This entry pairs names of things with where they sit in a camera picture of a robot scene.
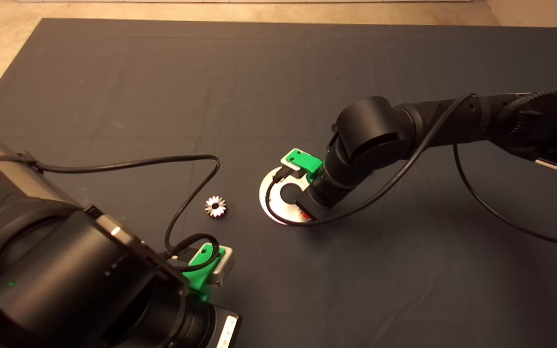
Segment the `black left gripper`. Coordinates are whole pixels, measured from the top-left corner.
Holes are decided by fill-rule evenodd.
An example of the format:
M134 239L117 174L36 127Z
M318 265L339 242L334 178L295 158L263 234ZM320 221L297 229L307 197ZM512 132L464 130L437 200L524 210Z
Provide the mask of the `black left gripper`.
M234 348L241 316L206 302L196 294L186 297L183 319L172 337L173 348Z

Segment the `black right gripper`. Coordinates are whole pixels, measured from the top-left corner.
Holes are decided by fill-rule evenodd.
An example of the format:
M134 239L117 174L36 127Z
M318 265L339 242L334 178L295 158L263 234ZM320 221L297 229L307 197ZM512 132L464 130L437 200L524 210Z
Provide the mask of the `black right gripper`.
M340 161L324 163L312 183L297 196L300 221L322 220L353 191L356 175L351 166Z

